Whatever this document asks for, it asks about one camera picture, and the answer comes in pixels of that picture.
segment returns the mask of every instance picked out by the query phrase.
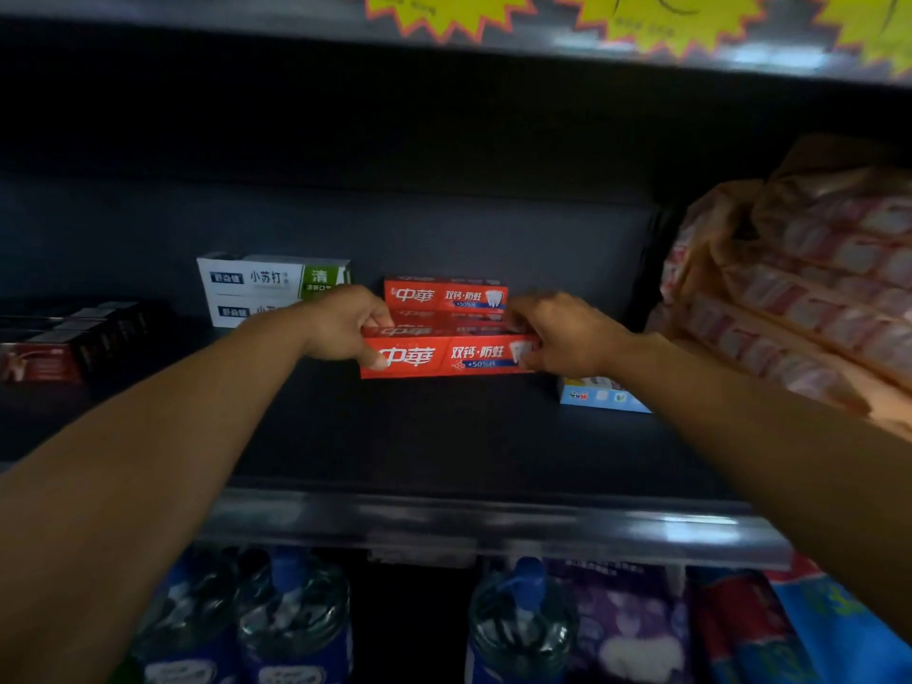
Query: tooth graphic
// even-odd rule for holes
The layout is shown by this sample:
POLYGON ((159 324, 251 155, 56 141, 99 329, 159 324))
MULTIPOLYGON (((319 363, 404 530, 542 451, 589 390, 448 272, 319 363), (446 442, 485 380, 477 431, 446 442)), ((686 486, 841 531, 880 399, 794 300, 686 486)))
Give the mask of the tooth graphic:
POLYGON ((488 301, 488 306, 499 307, 501 302, 504 301, 504 291, 503 290, 486 290, 484 291, 484 297, 488 301))
POLYGON ((514 341, 510 344, 510 353, 513 355, 513 361, 519 365, 523 356, 532 350, 531 341, 514 341))

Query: white toothpaste box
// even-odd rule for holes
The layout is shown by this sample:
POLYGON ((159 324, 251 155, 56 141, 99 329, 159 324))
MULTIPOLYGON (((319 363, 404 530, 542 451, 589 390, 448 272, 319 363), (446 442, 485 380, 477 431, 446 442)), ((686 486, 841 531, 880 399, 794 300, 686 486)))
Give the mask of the white toothpaste box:
POLYGON ((351 283, 351 263, 344 259, 212 252, 196 261, 213 326, 233 328, 251 314, 351 283))
POLYGON ((586 379, 566 379, 557 381, 557 392, 561 403, 568 406, 587 406, 610 410, 630 410, 637 413, 649 413, 649 408, 639 399, 624 390, 617 381, 604 377, 586 379))

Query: price sign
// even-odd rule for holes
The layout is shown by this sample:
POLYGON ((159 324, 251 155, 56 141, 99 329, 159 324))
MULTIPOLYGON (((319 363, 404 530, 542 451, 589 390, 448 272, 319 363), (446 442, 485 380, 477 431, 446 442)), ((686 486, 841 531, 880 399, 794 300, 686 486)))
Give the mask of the price sign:
POLYGON ((364 7, 369 19, 392 16, 403 36, 423 26, 439 43, 456 29, 481 43, 485 24, 511 32, 511 14, 535 13, 529 0, 364 0, 364 7))
POLYGON ((897 74, 912 69, 912 0, 820 1, 815 21, 838 25, 838 44, 860 48, 863 62, 891 62, 897 74))
POLYGON ((607 41, 632 40, 641 53, 666 48, 716 49, 722 35, 742 38, 744 23, 760 19, 759 0, 557 0, 579 7, 577 28, 600 28, 607 41))

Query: blue product box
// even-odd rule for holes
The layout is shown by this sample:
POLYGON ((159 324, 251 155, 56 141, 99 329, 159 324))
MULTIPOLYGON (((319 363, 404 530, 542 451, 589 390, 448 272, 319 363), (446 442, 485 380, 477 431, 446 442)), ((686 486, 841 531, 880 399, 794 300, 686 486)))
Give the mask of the blue product box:
POLYGON ((623 390, 617 381, 604 377, 561 378, 557 382, 557 393, 561 403, 568 406, 632 410, 637 413, 651 412, 633 394, 623 390))

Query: purple package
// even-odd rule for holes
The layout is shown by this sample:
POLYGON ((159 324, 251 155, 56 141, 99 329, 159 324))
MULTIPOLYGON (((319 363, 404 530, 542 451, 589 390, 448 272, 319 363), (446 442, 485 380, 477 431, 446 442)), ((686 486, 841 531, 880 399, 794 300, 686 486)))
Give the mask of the purple package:
POLYGON ((576 599, 570 671, 610 684, 690 684, 684 573, 627 562, 547 560, 576 599))

